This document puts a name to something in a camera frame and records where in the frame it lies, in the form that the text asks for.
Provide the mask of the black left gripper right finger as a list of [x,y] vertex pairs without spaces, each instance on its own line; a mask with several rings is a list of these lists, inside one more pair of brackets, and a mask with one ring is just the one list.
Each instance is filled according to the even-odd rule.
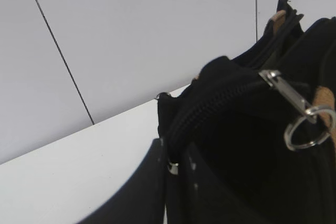
[[208,172],[195,144],[182,153],[167,191],[168,223],[209,223]]

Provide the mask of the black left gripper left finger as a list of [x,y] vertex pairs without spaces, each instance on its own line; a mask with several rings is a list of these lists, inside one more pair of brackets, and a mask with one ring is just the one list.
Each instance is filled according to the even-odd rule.
[[163,223],[166,144],[153,140],[128,181],[82,223]]

